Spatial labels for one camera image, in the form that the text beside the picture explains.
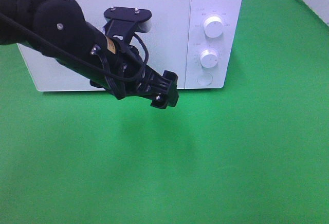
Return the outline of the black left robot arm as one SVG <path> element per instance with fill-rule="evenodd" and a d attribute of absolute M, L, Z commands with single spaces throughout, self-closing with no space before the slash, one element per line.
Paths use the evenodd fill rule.
<path fill-rule="evenodd" d="M 177 74 L 157 73 L 131 44 L 145 9 L 112 7 L 104 12 L 104 32 L 85 20 L 75 0 L 1 0 L 1 44 L 24 44 L 89 79 L 116 99 L 138 96 L 164 109 L 177 104 Z"/>

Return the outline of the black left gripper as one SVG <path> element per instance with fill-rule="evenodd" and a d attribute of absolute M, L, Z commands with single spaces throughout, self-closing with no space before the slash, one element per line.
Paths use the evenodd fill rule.
<path fill-rule="evenodd" d="M 118 100 L 139 96 L 152 100 L 151 106 L 158 109 L 175 107 L 179 99 L 177 74 L 167 70 L 163 76 L 158 74 L 147 66 L 149 54 L 146 49 L 144 52 L 145 59 L 142 59 L 138 49 L 130 44 L 121 45 L 109 38 L 97 39 L 89 54 L 100 71 L 90 80 L 91 86 L 105 89 Z"/>

